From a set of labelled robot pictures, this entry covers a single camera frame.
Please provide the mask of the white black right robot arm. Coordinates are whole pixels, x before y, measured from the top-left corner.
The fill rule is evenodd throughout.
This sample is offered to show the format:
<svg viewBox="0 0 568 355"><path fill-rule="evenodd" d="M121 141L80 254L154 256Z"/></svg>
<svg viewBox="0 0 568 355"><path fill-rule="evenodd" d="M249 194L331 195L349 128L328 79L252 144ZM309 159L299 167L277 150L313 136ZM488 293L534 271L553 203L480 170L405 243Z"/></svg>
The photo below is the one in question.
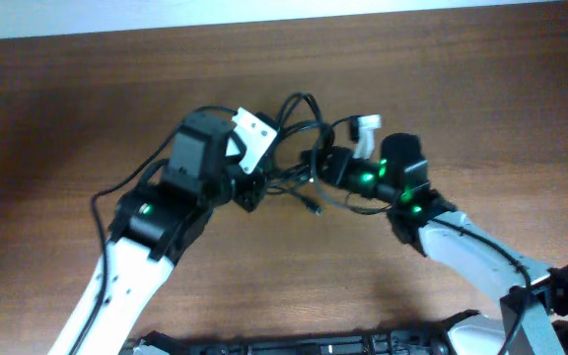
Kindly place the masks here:
<svg viewBox="0 0 568 355"><path fill-rule="evenodd" d="M501 317L466 311L429 337L439 354L568 354L568 264L555 267L489 236L431 188L420 140L387 136L377 162L338 146L312 148L301 161L315 182L383 201L404 244L461 276L500 307Z"/></svg>

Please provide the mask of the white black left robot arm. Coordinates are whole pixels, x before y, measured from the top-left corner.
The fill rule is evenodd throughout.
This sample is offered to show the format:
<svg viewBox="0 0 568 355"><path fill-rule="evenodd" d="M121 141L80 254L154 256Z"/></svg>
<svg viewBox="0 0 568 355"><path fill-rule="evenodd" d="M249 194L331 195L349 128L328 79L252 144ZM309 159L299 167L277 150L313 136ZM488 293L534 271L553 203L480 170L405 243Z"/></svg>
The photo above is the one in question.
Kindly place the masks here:
<svg viewBox="0 0 568 355"><path fill-rule="evenodd" d="M268 116L242 107L230 120L213 107L188 114L162 143L170 155L153 153L137 168L110 224L97 226L101 256L51 353L118 353L214 210L229 202L256 209L278 133Z"/></svg>

